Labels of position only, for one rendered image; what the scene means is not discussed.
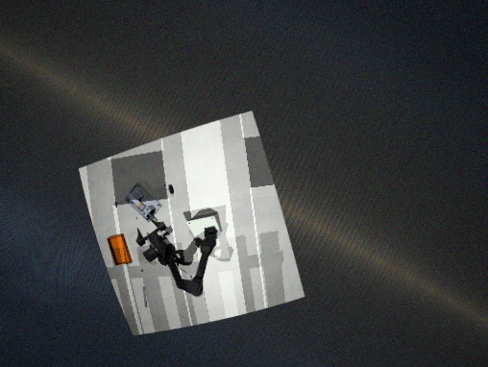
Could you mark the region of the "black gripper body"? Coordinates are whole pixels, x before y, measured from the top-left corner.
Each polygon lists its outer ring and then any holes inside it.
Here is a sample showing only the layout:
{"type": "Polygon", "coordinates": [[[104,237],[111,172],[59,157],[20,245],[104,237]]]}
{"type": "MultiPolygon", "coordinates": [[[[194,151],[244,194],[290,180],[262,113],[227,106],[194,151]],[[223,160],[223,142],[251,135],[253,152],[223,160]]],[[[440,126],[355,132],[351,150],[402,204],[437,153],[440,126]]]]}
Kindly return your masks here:
{"type": "Polygon", "coordinates": [[[158,234],[158,231],[161,231],[163,232],[164,230],[166,230],[166,227],[165,227],[165,224],[164,222],[160,222],[159,224],[157,224],[158,228],[156,230],[153,230],[150,234],[146,235],[145,237],[140,237],[136,240],[137,244],[141,247],[142,245],[144,245],[144,243],[146,244],[146,240],[149,238],[149,240],[152,242],[152,244],[155,246],[156,242],[157,241],[160,241],[162,240],[161,237],[159,236],[158,234]]]}

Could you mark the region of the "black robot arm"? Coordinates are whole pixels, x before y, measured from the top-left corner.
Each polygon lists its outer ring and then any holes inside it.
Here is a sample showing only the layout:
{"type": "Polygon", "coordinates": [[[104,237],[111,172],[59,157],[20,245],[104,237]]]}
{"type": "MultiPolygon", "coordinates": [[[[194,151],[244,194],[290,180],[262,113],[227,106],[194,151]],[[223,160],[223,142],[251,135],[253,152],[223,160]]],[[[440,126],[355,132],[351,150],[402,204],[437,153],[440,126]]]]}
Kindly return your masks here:
{"type": "Polygon", "coordinates": [[[201,241],[201,259],[197,268],[197,274],[192,280],[184,280],[180,276],[179,270],[175,264],[175,259],[171,244],[165,245],[162,240],[157,241],[155,248],[151,247],[146,252],[143,252],[144,257],[152,262],[155,258],[164,260],[169,266],[173,279],[175,280],[179,289],[182,289],[195,297],[201,296],[203,293],[203,277],[207,268],[207,258],[211,254],[213,248],[217,245],[217,230],[214,226],[205,228],[205,239],[201,241]]]}

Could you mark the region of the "orange open tray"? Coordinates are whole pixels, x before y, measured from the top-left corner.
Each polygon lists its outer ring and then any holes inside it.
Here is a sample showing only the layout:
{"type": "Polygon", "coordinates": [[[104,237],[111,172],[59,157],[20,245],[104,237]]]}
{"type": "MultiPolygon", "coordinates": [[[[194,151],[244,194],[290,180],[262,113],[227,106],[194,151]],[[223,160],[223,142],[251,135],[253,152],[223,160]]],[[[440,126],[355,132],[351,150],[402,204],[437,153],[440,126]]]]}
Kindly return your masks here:
{"type": "Polygon", "coordinates": [[[107,241],[116,266],[132,262],[123,233],[109,237],[107,241]]]}

